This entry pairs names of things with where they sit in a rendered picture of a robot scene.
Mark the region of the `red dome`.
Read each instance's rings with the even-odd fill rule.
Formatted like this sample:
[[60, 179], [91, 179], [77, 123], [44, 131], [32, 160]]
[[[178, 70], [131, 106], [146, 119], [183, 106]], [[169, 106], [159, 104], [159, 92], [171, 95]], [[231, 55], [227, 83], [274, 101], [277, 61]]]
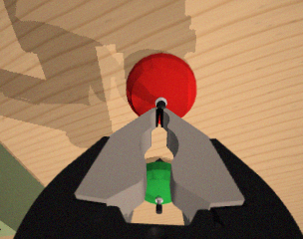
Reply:
[[152, 108], [167, 108], [184, 117], [194, 104], [196, 80], [181, 58], [165, 53], [151, 54], [138, 61], [127, 79], [127, 98], [141, 116]]

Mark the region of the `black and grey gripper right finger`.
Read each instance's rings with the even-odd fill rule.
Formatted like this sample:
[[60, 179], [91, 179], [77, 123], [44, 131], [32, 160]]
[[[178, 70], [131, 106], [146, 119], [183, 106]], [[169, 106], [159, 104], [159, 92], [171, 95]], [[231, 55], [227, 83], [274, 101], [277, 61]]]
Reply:
[[303, 239], [295, 219], [274, 190], [218, 139], [167, 108], [159, 109], [167, 132], [170, 198], [189, 225], [199, 209], [213, 215], [214, 226], [253, 239]]

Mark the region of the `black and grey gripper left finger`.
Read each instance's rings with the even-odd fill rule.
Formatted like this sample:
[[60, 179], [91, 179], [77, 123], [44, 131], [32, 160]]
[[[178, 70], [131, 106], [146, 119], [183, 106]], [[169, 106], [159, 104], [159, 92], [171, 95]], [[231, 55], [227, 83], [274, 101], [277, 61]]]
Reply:
[[143, 204], [155, 107], [109, 136], [103, 136], [59, 172], [36, 198], [13, 239], [51, 239], [80, 224], [102, 221], [107, 206], [118, 206], [126, 222]]

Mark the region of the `green bell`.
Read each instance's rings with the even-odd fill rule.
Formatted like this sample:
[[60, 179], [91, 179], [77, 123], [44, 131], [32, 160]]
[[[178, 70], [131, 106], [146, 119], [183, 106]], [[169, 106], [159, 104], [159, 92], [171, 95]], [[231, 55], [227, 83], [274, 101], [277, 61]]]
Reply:
[[171, 203], [169, 180], [171, 163], [158, 159], [147, 163], [147, 192], [145, 201], [156, 204], [155, 213], [162, 214], [162, 205]]

